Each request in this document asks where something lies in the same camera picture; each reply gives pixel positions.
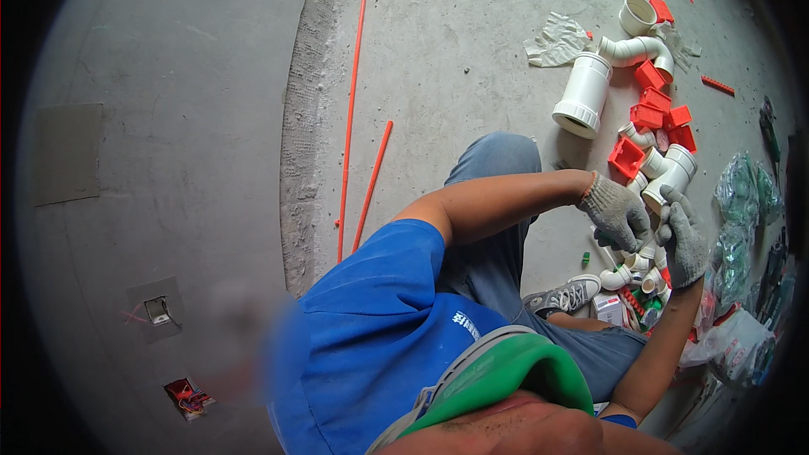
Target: small white box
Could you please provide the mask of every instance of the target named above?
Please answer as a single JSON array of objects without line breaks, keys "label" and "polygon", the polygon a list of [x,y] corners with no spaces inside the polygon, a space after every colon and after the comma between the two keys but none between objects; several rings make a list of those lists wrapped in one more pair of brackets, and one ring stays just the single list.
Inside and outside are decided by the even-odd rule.
[{"label": "small white box", "polygon": [[590,318],[612,323],[621,327],[621,299],[617,293],[599,292],[596,293],[590,304]]}]

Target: hand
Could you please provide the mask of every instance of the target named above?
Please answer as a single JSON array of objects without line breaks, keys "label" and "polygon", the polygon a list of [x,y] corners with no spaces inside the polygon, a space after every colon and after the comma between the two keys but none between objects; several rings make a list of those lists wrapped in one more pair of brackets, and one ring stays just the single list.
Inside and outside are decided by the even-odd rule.
[{"label": "hand", "polygon": [[635,253],[651,238],[649,215],[641,199],[627,187],[594,173],[593,182],[576,207],[595,224],[599,246]]},{"label": "hand", "polygon": [[660,227],[655,237],[666,248],[672,288],[693,284],[708,268],[708,238],[702,218],[693,210],[685,195],[663,185],[660,194],[667,200],[660,210]]}]

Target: gray sneaker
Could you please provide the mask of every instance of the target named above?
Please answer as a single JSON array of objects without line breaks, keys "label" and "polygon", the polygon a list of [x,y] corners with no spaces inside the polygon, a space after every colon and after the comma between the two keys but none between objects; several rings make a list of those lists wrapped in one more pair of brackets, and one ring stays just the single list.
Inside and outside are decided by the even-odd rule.
[{"label": "gray sneaker", "polygon": [[566,313],[573,313],[590,302],[590,299],[600,289],[601,279],[598,276],[582,274],[568,279],[559,288],[526,296],[522,299],[522,305],[532,313],[546,308],[556,308]]}]

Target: worker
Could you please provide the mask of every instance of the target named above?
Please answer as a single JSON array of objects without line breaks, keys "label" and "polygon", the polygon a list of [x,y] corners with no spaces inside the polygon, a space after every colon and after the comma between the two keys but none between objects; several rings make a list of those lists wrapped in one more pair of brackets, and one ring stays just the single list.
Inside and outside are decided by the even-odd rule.
[{"label": "worker", "polygon": [[[478,139],[443,188],[300,299],[311,353],[268,407],[281,445],[290,454],[673,452],[635,428],[673,378],[708,253],[688,200],[661,192],[671,204],[653,236],[625,187],[583,170],[542,173],[524,136]],[[666,247],[673,294],[650,338],[571,316],[600,290],[597,276],[520,298],[523,260],[554,267],[523,255],[529,226],[561,206],[584,211],[627,251],[652,238]]]}]

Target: knee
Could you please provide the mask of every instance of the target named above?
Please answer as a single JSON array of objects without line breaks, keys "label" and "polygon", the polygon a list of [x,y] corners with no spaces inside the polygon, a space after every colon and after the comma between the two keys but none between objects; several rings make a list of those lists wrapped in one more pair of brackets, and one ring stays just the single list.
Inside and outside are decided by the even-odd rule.
[{"label": "knee", "polygon": [[542,171],[540,150],[530,137],[497,131],[479,139],[480,146],[490,150],[492,159],[501,164],[503,174],[539,173]]}]

